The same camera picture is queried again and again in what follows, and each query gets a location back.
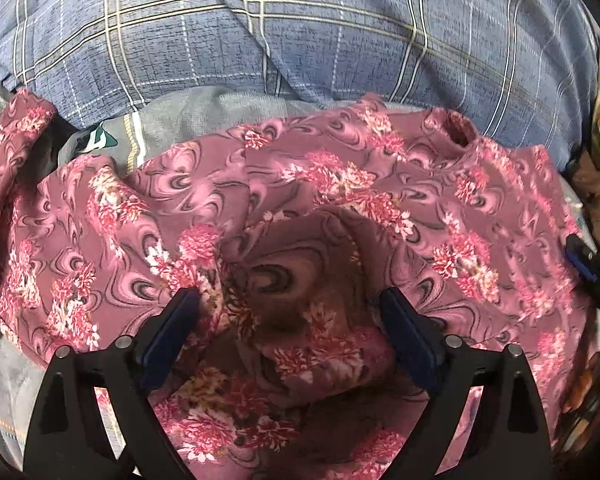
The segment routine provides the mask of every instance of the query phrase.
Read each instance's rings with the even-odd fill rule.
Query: pink floral fabric
[[[44,365],[198,287],[201,320],[152,397],[197,478],[382,474],[426,403],[379,323],[387,286],[471,345],[521,344],[553,429],[588,304],[544,148],[506,150],[456,112],[368,96],[199,137],[124,179],[81,156],[35,187],[27,159],[54,113],[21,92],[0,116],[0,330]]]

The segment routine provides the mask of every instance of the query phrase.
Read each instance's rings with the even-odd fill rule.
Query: wrinkled cloth
[[[407,105],[389,106],[401,112],[419,111]],[[242,123],[302,116],[320,110],[315,104],[280,97],[229,92],[219,87],[189,88],[160,97],[139,112],[105,120],[97,127],[75,133],[60,150],[51,151],[51,155],[58,152],[58,160],[50,162],[51,166],[55,165],[54,170],[80,156],[81,152],[107,155],[115,161],[117,174],[122,176],[134,170],[138,162],[160,155],[176,142]],[[43,157],[34,162],[49,166]],[[0,452],[8,462],[19,467],[22,467],[31,410],[43,373],[43,368],[24,356],[0,332]],[[117,456],[124,441],[111,423],[107,408],[104,406],[101,415]]]
[[[370,96],[177,144],[123,180],[84,155],[33,188],[53,113],[21,92],[0,117],[0,330],[44,364],[197,286],[201,320],[152,402],[198,478],[381,475],[426,403],[378,323],[386,286],[471,345],[521,344],[553,428],[588,304],[544,148]]]
[[[194,86],[372,91],[544,144],[559,170],[588,138],[597,44],[581,0],[0,0],[0,81],[77,128]]]

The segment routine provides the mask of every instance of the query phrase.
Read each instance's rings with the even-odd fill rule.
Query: blue gripper pad
[[[141,354],[136,361],[141,365],[139,388],[149,393],[160,388],[167,379],[187,335],[198,323],[200,295],[196,288],[181,288],[159,316],[149,318],[145,334],[150,340],[136,349]]]
[[[379,309],[398,364],[417,386],[429,394],[437,393],[438,367],[445,359],[442,333],[414,310],[399,288],[386,288],[380,293]]]

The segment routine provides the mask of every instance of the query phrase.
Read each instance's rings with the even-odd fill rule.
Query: blue object
[[[380,316],[395,349],[398,364],[429,395],[440,390],[439,367],[445,359],[442,333],[432,321],[418,314],[398,288],[380,294]]]
[[[165,310],[170,308],[171,311],[164,312],[167,317],[138,359],[142,367],[138,386],[142,391],[148,393],[164,384],[187,335],[198,322],[199,302],[197,289],[181,289],[165,307]]]
[[[572,253],[570,250],[565,250],[564,254],[567,256],[567,259],[573,264],[573,266],[578,269],[578,272],[587,280],[589,280],[590,282],[597,282],[598,277],[593,274],[590,270],[589,267],[587,267],[585,264],[583,264],[579,257]]]
[[[581,0],[0,0],[0,81],[79,128],[193,86],[376,92],[544,144],[559,170],[590,131],[597,48]]]

